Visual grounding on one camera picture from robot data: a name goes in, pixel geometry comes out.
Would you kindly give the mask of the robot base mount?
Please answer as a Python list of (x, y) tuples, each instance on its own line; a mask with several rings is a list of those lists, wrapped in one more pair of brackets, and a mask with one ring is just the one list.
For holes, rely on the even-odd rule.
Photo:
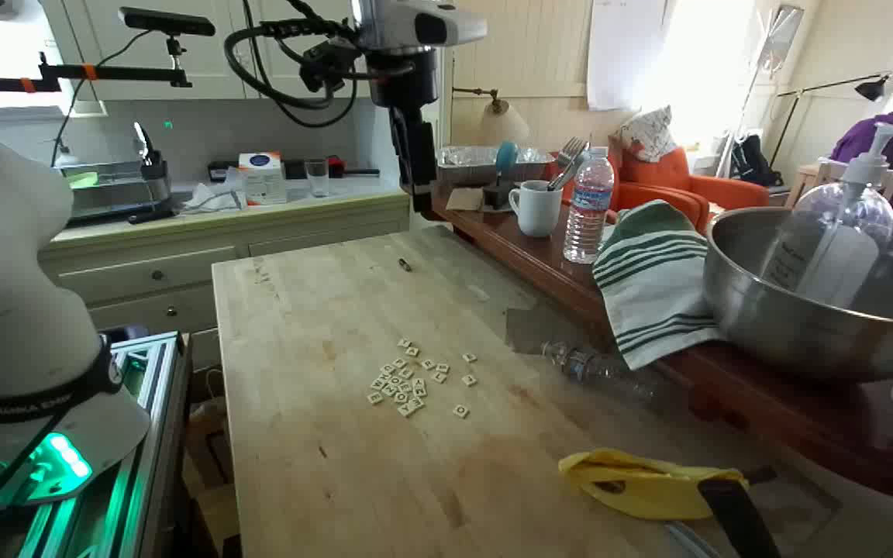
[(174, 331), (111, 347), (147, 434), (114, 462), (93, 462), (67, 426), (44, 434), (0, 485), (0, 558), (158, 558), (174, 540), (187, 342)]

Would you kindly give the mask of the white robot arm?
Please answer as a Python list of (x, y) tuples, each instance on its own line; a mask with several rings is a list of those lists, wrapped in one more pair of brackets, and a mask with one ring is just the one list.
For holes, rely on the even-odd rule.
[[(433, 72), (430, 54), (481, 40), (487, 23), (447, 0), (358, 0), (351, 26), (298, 6), (233, 36), (302, 34), (318, 40), (302, 56), (302, 80), (313, 91), (365, 80), (415, 149), (429, 140), (420, 86)], [(85, 490), (148, 434), (148, 411), (124, 386), (85, 298), (42, 266), (72, 207), (75, 192), (57, 170), (0, 143), (0, 490), (30, 468), (36, 503)]]

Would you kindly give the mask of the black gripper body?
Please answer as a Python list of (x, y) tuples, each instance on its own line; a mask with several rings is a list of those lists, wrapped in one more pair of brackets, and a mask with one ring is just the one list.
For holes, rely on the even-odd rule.
[(401, 184), (413, 199), (413, 211), (430, 217), (430, 185), (439, 179), (433, 131), (420, 105), (393, 105), (390, 133), (401, 159)]

